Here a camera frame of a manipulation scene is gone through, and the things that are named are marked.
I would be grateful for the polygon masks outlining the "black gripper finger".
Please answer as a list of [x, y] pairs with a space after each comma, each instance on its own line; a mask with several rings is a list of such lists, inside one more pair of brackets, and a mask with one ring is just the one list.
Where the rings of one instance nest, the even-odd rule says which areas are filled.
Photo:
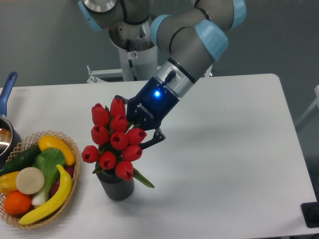
[[164, 140], [165, 140], [165, 135], [163, 134], [161, 128], [158, 127], [155, 129], [152, 139], [148, 140], [147, 142], [140, 143], [139, 146], [142, 150], [144, 150]]
[[128, 99], [126, 99], [126, 98], [124, 98], [122, 96], [119, 96], [119, 95], [115, 95], [114, 98], [122, 100], [125, 105], [127, 105], [128, 101], [129, 101]]

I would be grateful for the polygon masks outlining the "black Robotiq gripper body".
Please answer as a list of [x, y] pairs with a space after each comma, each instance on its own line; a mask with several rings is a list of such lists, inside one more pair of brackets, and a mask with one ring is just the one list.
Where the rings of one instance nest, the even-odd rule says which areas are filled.
[[143, 130], [156, 129], [178, 102], [178, 97], [152, 77], [128, 100], [126, 117]]

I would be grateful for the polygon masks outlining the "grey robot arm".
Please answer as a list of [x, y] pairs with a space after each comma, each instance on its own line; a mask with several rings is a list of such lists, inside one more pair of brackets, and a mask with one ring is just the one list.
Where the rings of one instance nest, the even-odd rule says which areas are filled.
[[147, 0], [80, 0], [78, 7], [93, 30], [108, 29], [124, 81], [146, 81], [125, 100], [128, 121], [154, 130], [142, 149], [165, 139], [162, 120], [227, 49], [225, 32], [246, 17], [243, 0], [197, 0], [180, 16], [157, 17]]

